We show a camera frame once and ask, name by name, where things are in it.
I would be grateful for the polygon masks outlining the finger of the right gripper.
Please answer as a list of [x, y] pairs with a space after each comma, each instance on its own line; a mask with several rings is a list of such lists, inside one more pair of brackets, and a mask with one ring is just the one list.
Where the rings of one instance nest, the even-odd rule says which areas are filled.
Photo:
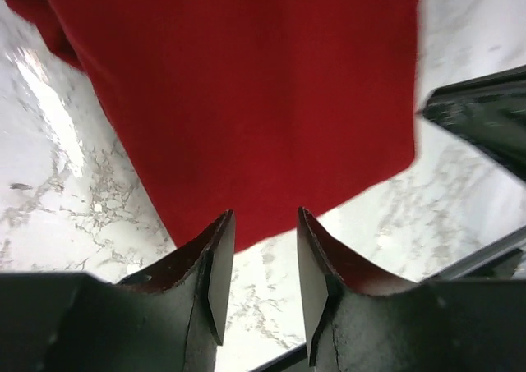
[[525, 178], [525, 67], [437, 89], [418, 114]]

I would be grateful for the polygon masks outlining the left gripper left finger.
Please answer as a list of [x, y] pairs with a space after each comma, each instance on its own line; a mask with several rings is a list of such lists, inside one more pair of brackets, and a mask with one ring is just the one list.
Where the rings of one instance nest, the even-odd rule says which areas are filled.
[[123, 371], [212, 371], [224, 342], [235, 215], [222, 213], [196, 238], [118, 286], [141, 296], [139, 332]]

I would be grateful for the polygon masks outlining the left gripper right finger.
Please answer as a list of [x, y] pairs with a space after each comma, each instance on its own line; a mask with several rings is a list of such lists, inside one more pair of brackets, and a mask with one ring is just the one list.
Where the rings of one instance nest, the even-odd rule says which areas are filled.
[[415, 286], [372, 263], [331, 236], [307, 209], [298, 208], [298, 272], [307, 360], [315, 368], [321, 334], [344, 293], [390, 296]]

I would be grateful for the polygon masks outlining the dark red t shirt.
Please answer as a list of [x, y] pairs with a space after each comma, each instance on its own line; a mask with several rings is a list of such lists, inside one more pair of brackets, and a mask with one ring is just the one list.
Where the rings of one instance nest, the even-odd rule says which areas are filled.
[[6, 0], [90, 79], [177, 246], [236, 248], [411, 165], [419, 0]]

